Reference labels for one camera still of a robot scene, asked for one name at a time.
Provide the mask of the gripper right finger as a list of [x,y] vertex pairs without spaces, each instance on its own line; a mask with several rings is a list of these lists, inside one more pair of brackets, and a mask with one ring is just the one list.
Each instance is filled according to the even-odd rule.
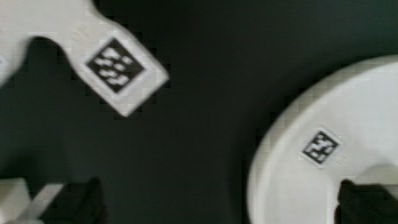
[[334,224],[398,224],[397,185],[341,181]]

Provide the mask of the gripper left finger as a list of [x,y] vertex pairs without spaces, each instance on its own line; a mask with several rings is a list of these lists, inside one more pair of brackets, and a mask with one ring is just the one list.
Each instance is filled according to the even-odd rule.
[[100,179],[46,184],[20,220],[29,224],[107,224]]

